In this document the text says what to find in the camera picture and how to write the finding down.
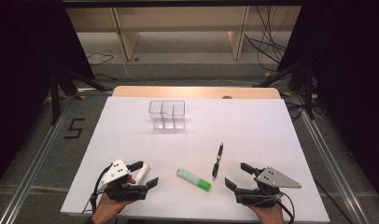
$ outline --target wire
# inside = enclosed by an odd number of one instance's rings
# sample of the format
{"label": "wire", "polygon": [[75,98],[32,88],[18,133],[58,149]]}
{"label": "wire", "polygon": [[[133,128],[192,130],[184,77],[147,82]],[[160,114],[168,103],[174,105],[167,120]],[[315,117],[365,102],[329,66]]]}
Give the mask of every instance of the wire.
{"label": "wire", "polygon": [[96,199],[97,197],[99,196],[99,194],[101,194],[102,192],[100,193],[97,193],[97,187],[99,186],[99,183],[100,183],[100,180],[102,179],[103,175],[110,169],[110,167],[112,166],[113,164],[111,163],[109,166],[107,166],[103,172],[99,175],[99,177],[97,178],[97,181],[96,181],[96,184],[94,185],[94,189],[93,189],[93,193],[91,194],[91,197],[90,199],[88,200],[87,202],[87,205],[88,206],[88,203],[91,203],[91,210],[92,212],[94,213],[96,211]]}
{"label": "wire", "polygon": [[[174,79],[166,79],[166,80],[143,80],[143,79],[138,79],[138,78],[133,78],[128,76],[128,71],[126,69],[125,63],[123,64],[123,68],[125,71],[125,76],[133,81],[139,81],[139,82],[146,82],[146,83],[161,83],[161,82],[177,82],[177,83],[182,83],[182,82],[191,82],[191,81],[199,81],[199,82],[206,82],[206,83],[211,83],[211,82],[231,82],[231,83],[239,83],[239,84],[250,84],[250,85],[258,85],[259,83],[257,82],[246,82],[246,81],[235,81],[235,80],[229,80],[229,79],[215,79],[215,80],[204,80],[204,79],[186,79],[186,80],[174,80]],[[276,81],[275,83],[280,83],[280,82],[285,82],[290,80],[291,78],[287,78],[284,80]]]}
{"label": "wire", "polygon": [[293,121],[296,120],[296,119],[298,119],[301,116],[303,110],[304,109],[301,108],[300,111],[298,112],[298,114],[295,117],[291,117],[293,119]]}
{"label": "wire", "polygon": [[259,203],[255,203],[255,204],[251,204],[251,205],[259,206],[259,205],[261,205],[261,204],[263,204],[263,203],[267,203],[267,202],[269,202],[269,201],[273,201],[273,200],[274,200],[274,197],[272,197],[272,196],[269,196],[269,197],[270,197],[269,199],[265,199],[265,200],[263,200],[263,201],[260,201]]}
{"label": "wire", "polygon": [[289,221],[288,224],[292,224],[294,222],[294,219],[295,219],[295,209],[294,209],[294,203],[292,202],[292,200],[289,197],[288,197],[288,199],[289,199],[289,201],[291,203],[292,214],[288,211],[288,209],[282,203],[280,203],[279,201],[277,201],[277,204],[279,204],[283,208],[283,210],[285,210],[288,213],[288,215],[290,216],[290,221]]}
{"label": "wire", "polygon": [[100,55],[100,56],[103,56],[103,57],[109,57],[109,58],[103,60],[103,61],[100,62],[100,63],[92,63],[91,65],[99,65],[99,64],[102,64],[102,63],[108,62],[108,61],[110,61],[111,59],[114,58],[114,55],[112,55],[112,54],[103,54],[103,53],[95,52],[95,53],[91,54],[90,56],[88,56],[87,59],[92,59],[91,56],[96,55],[96,54],[98,54],[98,55]]}
{"label": "wire", "polygon": [[315,110],[312,109],[312,113],[313,113],[316,117],[318,117],[318,118],[323,118],[323,117],[326,115],[326,111],[327,111],[327,110],[324,110],[323,114],[322,114],[322,115],[319,115],[319,114],[317,114],[318,112],[316,113]]}
{"label": "wire", "polygon": [[286,101],[285,101],[285,103],[287,105],[292,105],[291,107],[288,108],[288,110],[290,110],[291,108],[300,108],[300,107],[305,106],[305,105],[296,105],[296,104],[293,104],[292,102],[286,102]]}
{"label": "wire", "polygon": [[327,191],[321,186],[321,184],[314,179],[315,183],[323,190],[323,192],[327,195],[327,197],[331,200],[331,202],[338,208],[338,210],[341,212],[342,215],[344,215],[344,218],[350,223],[353,224],[352,220],[349,218],[349,216],[344,212],[344,210],[335,202],[335,200],[327,193]]}
{"label": "wire", "polygon": [[106,74],[103,74],[103,73],[100,73],[100,74],[95,74],[95,76],[103,76],[103,77],[109,77],[111,79],[113,79],[114,81],[117,81],[118,79],[116,77],[111,77],[111,76],[108,76]]}
{"label": "wire", "polygon": [[[261,68],[265,69],[265,70],[268,70],[268,71],[273,71],[273,72],[276,72],[272,69],[269,69],[267,67],[264,66],[264,64],[262,64],[261,62],[261,55],[265,55],[267,56],[268,58],[270,58],[271,60],[273,60],[275,63],[280,63],[280,59],[283,57],[283,54],[281,52],[282,51],[285,51],[286,48],[281,46],[281,45],[278,45],[274,42],[274,39],[277,37],[277,35],[280,33],[283,25],[286,23],[286,19],[287,19],[287,16],[288,16],[288,12],[289,12],[289,7],[288,7],[288,10],[286,12],[286,16],[282,22],[282,24],[280,25],[277,33],[273,36],[272,35],[272,25],[274,23],[274,18],[275,18],[275,15],[276,15],[276,12],[277,10],[279,9],[279,7],[276,7],[276,9],[274,10],[274,14],[272,16],[272,19],[271,19],[271,14],[272,14],[272,7],[271,6],[268,6],[266,7],[267,8],[267,16],[266,16],[266,19],[264,19],[260,13],[260,9],[259,7],[256,7],[259,15],[260,15],[260,19],[262,21],[262,25],[264,27],[264,30],[262,31],[262,38],[261,40],[256,40],[256,39],[252,39],[252,38],[249,38],[246,34],[245,34],[245,37],[246,39],[248,40],[248,42],[250,43],[250,45],[256,49],[258,52],[257,52],[257,61],[260,65]],[[269,41],[269,43],[266,43],[264,42],[264,39],[267,39]],[[259,45],[256,46],[252,41],[256,41],[256,42],[259,42]],[[262,49],[261,46],[262,45],[267,45],[267,47],[265,49]],[[269,47],[272,47],[272,50],[274,52],[274,57],[271,56],[270,54],[266,53],[266,49],[268,49]]]}
{"label": "wire", "polygon": [[87,201],[87,203],[85,204],[85,207],[84,207],[84,209],[82,210],[82,212],[81,212],[81,214],[84,214],[85,212],[91,212],[91,210],[86,210],[87,209],[87,207],[88,207],[88,204],[90,203],[90,201],[91,201],[91,197],[89,198],[89,200]]}

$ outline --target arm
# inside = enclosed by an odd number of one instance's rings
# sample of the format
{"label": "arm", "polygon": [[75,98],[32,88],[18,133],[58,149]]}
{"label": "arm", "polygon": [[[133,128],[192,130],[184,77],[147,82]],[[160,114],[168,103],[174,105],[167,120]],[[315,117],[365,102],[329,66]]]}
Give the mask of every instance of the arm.
{"label": "arm", "polygon": [[[128,183],[135,184],[136,181],[129,176]],[[111,200],[106,193],[103,193],[100,199],[99,205],[96,208],[95,213],[91,217],[91,220],[95,224],[107,223],[111,218],[113,218],[117,213],[125,208],[126,205],[133,203],[134,201],[123,201],[117,202]]]}
{"label": "arm", "polygon": [[272,208],[258,208],[256,206],[248,206],[260,218],[263,224],[283,224],[282,207],[275,204]]}

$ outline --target cable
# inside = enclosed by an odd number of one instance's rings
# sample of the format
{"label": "cable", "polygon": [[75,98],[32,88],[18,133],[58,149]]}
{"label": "cable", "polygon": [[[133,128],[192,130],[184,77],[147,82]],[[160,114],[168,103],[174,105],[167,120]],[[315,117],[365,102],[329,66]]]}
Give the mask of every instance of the cable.
{"label": "cable", "polygon": [[293,104],[292,102],[286,102],[286,101],[285,101],[285,103],[286,103],[287,105],[293,105],[293,108],[300,108],[300,107],[302,107],[302,106],[305,106],[305,105],[296,105],[296,104]]}
{"label": "cable", "polygon": [[288,10],[286,11],[286,16],[285,16],[285,18],[283,19],[283,22],[282,22],[282,24],[280,25],[279,29],[277,30],[277,33],[274,35],[273,39],[274,39],[275,37],[277,37],[277,35],[278,35],[278,34],[280,33],[280,31],[282,30],[283,25],[286,23],[286,19],[288,18],[288,12],[289,12],[289,6],[288,6]]}
{"label": "cable", "polygon": [[279,201],[277,201],[277,204],[279,204],[283,210],[285,210],[285,212],[288,213],[288,215],[290,216],[290,221],[288,224],[292,224],[294,223],[294,218],[295,218],[295,209],[294,209],[294,203],[292,202],[292,200],[288,197],[290,203],[291,203],[291,207],[292,207],[292,214],[288,211],[288,209],[282,204],[280,203]]}
{"label": "cable", "polygon": [[[254,39],[254,38],[251,38],[251,37],[248,37],[248,36],[247,36],[247,39],[250,39],[250,40],[252,40],[252,41],[256,41],[256,42],[262,43],[262,44],[264,44],[264,45],[272,46],[272,44],[270,44],[270,43],[261,42],[260,40],[257,40],[257,39]],[[279,44],[276,44],[276,47],[277,47],[278,49],[281,49],[281,50],[286,50],[286,47],[281,46],[281,45],[279,45]]]}
{"label": "cable", "polygon": [[90,56],[88,56],[87,59],[91,59],[91,56],[93,56],[93,55],[95,55],[95,54],[99,54],[99,55],[101,55],[101,56],[109,57],[109,58],[106,59],[106,60],[103,60],[103,61],[100,62],[100,63],[92,63],[91,65],[99,65],[99,64],[102,64],[102,63],[108,62],[108,61],[110,61],[111,59],[114,58],[114,55],[111,55],[111,54],[103,54],[103,53],[95,52],[95,53],[91,54]]}
{"label": "cable", "polygon": [[277,61],[277,60],[276,60],[275,58],[273,58],[271,55],[269,55],[268,53],[266,53],[265,51],[263,51],[261,48],[259,48],[259,47],[257,47],[256,45],[254,45],[254,43],[251,42],[250,38],[249,38],[246,34],[245,34],[245,37],[246,37],[246,39],[248,40],[248,42],[250,43],[250,45],[251,45],[254,49],[260,51],[260,52],[263,53],[265,56],[267,56],[268,58],[272,59],[274,62],[279,63],[279,61]]}
{"label": "cable", "polygon": [[353,224],[352,220],[349,218],[349,216],[344,212],[344,210],[335,202],[335,200],[327,193],[327,191],[321,186],[321,184],[314,179],[315,183],[323,190],[323,192],[327,195],[327,197],[331,200],[331,202],[338,208],[338,210],[344,215],[344,218],[350,223]]}
{"label": "cable", "polygon": [[269,199],[265,199],[265,200],[263,200],[263,201],[261,201],[261,202],[259,202],[259,203],[255,203],[255,204],[251,204],[251,205],[259,206],[259,205],[261,205],[261,204],[263,204],[263,203],[267,203],[267,202],[269,202],[269,201],[273,201],[273,200],[274,200],[274,197],[270,196]]}
{"label": "cable", "polygon": [[[261,41],[263,41],[263,38],[266,37],[274,45],[274,40],[272,39],[271,30],[270,30],[271,29],[271,24],[270,24],[271,7],[267,7],[267,19],[268,20],[266,22],[265,22],[265,20],[261,16],[259,7],[256,7],[256,9],[259,12],[259,15],[260,15],[260,18],[261,18],[261,21],[262,21],[262,25],[264,27],[264,31],[262,32],[262,39],[261,39]],[[275,48],[273,48],[273,50],[274,50],[274,54],[275,54],[276,58],[278,58],[277,54],[275,52]]]}
{"label": "cable", "polygon": [[88,204],[90,203],[90,201],[91,201],[91,197],[89,198],[88,202],[85,204],[85,207],[84,207],[84,209],[82,209],[82,212],[81,212],[81,214],[84,214],[84,212],[90,212],[90,211],[91,211],[91,210],[85,210],[85,209],[87,209],[87,207],[88,207]]}
{"label": "cable", "polygon": [[97,196],[99,196],[99,194],[100,194],[100,193],[97,193],[97,187],[99,186],[100,180],[102,179],[103,175],[110,169],[110,167],[112,165],[113,164],[111,163],[111,165],[107,166],[103,170],[103,172],[99,175],[99,178],[97,178],[96,184],[94,185],[93,193],[91,194],[91,197],[90,197],[90,199],[87,202],[87,205],[88,205],[89,202],[91,202],[91,210],[92,210],[93,213],[96,211],[96,199],[97,199]]}
{"label": "cable", "polygon": [[325,115],[326,115],[326,111],[327,110],[324,110],[324,112],[323,112],[323,114],[322,115],[319,115],[319,114],[317,114],[316,112],[315,112],[315,110],[314,109],[312,109],[312,113],[316,116],[316,117],[318,117],[318,118],[323,118]]}
{"label": "cable", "polygon": [[118,80],[116,77],[111,77],[111,76],[108,76],[108,75],[106,75],[106,74],[102,74],[102,73],[100,73],[100,74],[95,74],[95,76],[109,77],[109,78],[113,79],[114,81],[117,81],[117,80]]}
{"label": "cable", "polygon": [[273,43],[272,50],[274,51],[274,55],[276,56],[276,58],[278,58],[278,57],[277,57],[277,54],[276,54],[276,51],[279,53],[280,57],[282,57],[282,54],[280,53],[280,51],[279,51],[278,49],[275,48],[274,39],[272,38],[272,26],[271,26],[272,22],[271,22],[271,20],[270,20],[270,18],[271,18],[271,10],[272,10],[272,7],[271,7],[271,6],[268,6],[268,7],[267,7],[267,11],[268,11],[267,28],[269,28],[269,30],[268,30],[268,35],[269,35],[269,37],[270,37],[271,40],[272,40],[271,43]]}
{"label": "cable", "polygon": [[298,112],[298,114],[295,117],[291,117],[293,119],[293,121],[296,120],[296,119],[298,119],[301,116],[303,110],[304,109],[301,108],[300,111]]}
{"label": "cable", "polygon": [[[129,77],[128,76],[128,71],[126,69],[126,65],[125,63],[123,64],[123,68],[124,68],[124,71],[125,71],[125,76],[130,79],[130,80],[133,80],[133,81],[139,81],[139,82],[146,82],[146,83],[160,83],[160,82],[178,82],[178,83],[181,83],[181,82],[191,82],[191,81],[199,81],[199,82],[206,82],[206,83],[209,83],[209,82],[232,82],[232,83],[244,83],[244,84],[251,84],[251,85],[257,85],[259,83],[256,83],[256,82],[246,82],[246,81],[235,81],[235,80],[229,80],[229,79],[215,79],[215,80],[203,80],[203,79],[187,79],[187,80],[174,80],[174,79],[166,79],[166,80],[143,80],[143,79],[137,79],[137,78],[133,78],[133,77]],[[287,79],[284,79],[284,80],[280,80],[280,81],[276,81],[275,83],[280,83],[280,82],[285,82],[285,81],[288,81],[290,80],[290,78],[287,78]]]}

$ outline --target highlighter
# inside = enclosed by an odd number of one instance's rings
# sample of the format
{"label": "highlighter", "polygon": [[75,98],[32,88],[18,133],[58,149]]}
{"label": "highlighter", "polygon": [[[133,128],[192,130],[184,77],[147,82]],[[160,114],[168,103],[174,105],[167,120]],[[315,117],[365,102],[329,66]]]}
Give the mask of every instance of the highlighter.
{"label": "highlighter", "polygon": [[186,171],[183,168],[177,169],[177,175],[181,178],[189,181],[191,184],[198,186],[201,189],[204,189],[206,191],[209,191],[212,185],[208,183],[207,181],[199,178],[198,176]]}

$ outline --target printed number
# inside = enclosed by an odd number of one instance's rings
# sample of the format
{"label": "printed number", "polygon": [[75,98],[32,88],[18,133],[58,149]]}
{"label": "printed number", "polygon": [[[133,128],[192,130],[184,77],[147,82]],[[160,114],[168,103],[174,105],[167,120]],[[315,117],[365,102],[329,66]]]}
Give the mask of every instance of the printed number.
{"label": "printed number", "polygon": [[81,135],[82,133],[82,128],[73,128],[74,126],[74,122],[76,121],[84,121],[85,119],[73,119],[71,121],[71,125],[70,125],[70,128],[68,128],[68,131],[78,131],[77,135],[76,136],[65,136],[64,139],[74,139],[74,138],[79,138],[79,136]]}

